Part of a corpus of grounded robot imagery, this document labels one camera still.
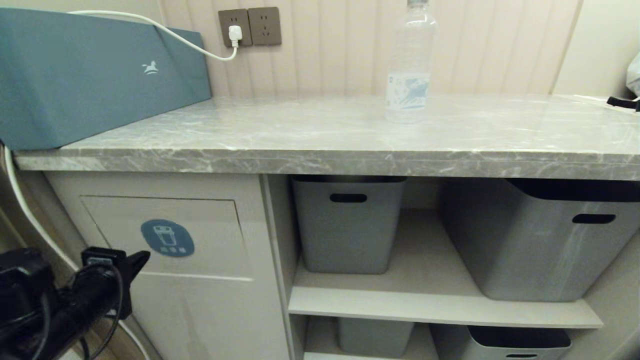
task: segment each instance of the white shelf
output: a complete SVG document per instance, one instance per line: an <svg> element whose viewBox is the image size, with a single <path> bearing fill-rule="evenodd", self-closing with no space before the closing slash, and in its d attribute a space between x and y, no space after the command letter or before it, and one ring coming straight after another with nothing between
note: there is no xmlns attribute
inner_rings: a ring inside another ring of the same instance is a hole
<svg viewBox="0 0 640 360"><path fill-rule="evenodd" d="M387 360L346 353L338 347L337 324L332 318L312 316L309 320L304 360ZM396 360L438 360L429 326L417 324L403 357Z"/></svg>
<svg viewBox="0 0 640 360"><path fill-rule="evenodd" d="M289 312L426 323L598 329L584 300L514 302L485 297L433 211L404 211L383 275L320 274L298 265Z"/></svg>

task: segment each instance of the double wall socket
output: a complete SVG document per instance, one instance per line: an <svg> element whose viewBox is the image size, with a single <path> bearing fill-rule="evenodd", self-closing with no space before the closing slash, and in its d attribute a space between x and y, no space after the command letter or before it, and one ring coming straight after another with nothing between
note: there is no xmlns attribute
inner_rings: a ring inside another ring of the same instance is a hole
<svg viewBox="0 0 640 360"><path fill-rule="evenodd" d="M243 39L238 42L240 46L282 44L280 11L277 7L222 10L218 12L218 17L227 47L231 47L227 35L231 25L242 28Z"/></svg>

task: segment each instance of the black device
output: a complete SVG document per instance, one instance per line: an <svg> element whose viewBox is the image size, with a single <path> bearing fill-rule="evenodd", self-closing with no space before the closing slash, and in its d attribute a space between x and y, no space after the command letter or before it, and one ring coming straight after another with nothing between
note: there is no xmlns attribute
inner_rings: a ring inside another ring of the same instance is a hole
<svg viewBox="0 0 640 360"><path fill-rule="evenodd" d="M129 287L149 256L148 251L127 257L122 250L90 247L72 282L56 289L51 266L38 249L0 254L0 360L54 360L77 341L85 358L97 356L117 321L131 314ZM105 316L114 325L89 356L83 336Z"/></svg>

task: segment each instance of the vertical striped wall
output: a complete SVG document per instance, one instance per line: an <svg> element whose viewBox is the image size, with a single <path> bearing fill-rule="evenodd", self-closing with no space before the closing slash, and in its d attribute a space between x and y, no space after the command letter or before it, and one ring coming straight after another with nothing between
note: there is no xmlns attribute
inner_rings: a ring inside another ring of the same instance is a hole
<svg viewBox="0 0 640 360"><path fill-rule="evenodd" d="M218 10L277 6L283 44L209 61L215 96L380 94L404 0L158 0L169 26L222 46ZM438 93L549 93L580 0L432 0Z"/></svg>

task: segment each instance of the gray storage bin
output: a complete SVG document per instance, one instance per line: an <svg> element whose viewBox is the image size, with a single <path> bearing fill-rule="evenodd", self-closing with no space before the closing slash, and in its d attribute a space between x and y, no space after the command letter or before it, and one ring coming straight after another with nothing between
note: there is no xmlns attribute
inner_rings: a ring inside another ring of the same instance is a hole
<svg viewBox="0 0 640 360"><path fill-rule="evenodd" d="M338 342L346 352L401 357L411 338L413 322L338 318Z"/></svg>
<svg viewBox="0 0 640 360"><path fill-rule="evenodd" d="M556 360L571 339L561 329L431 325L440 360Z"/></svg>
<svg viewBox="0 0 640 360"><path fill-rule="evenodd" d="M293 177L309 271L387 271L405 180L385 176Z"/></svg>
<svg viewBox="0 0 640 360"><path fill-rule="evenodd" d="M487 297L574 301L638 230L640 187L624 181L452 181L442 220Z"/></svg>

